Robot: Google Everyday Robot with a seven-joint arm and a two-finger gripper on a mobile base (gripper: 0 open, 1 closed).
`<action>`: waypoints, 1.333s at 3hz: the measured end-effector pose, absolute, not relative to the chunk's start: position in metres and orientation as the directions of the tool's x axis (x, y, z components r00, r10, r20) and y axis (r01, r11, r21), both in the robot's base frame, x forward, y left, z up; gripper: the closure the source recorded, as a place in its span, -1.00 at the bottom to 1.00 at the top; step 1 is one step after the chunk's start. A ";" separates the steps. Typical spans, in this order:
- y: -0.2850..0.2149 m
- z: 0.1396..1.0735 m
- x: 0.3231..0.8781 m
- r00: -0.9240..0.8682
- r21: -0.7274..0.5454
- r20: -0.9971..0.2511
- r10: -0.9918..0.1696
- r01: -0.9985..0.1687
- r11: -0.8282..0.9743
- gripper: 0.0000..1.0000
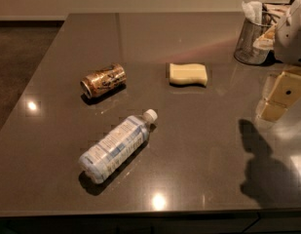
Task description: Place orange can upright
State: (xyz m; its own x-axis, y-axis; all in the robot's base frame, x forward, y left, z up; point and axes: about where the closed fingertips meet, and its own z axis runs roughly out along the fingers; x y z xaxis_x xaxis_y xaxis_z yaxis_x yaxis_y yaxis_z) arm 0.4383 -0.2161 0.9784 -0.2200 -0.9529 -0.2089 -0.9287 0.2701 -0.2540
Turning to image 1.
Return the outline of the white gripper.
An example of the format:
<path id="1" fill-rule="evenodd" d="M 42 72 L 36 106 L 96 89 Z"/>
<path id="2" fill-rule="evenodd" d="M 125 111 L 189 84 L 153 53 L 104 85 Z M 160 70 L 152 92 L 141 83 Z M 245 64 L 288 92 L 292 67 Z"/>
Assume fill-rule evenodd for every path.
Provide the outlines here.
<path id="1" fill-rule="evenodd" d="M 294 0 L 276 26 L 271 26 L 253 43 L 259 50 L 274 50 L 275 58 L 286 64 L 301 65 L 301 0 Z M 277 122 L 301 98 L 301 67 L 290 66 L 279 75 L 269 75 L 256 115 Z"/>

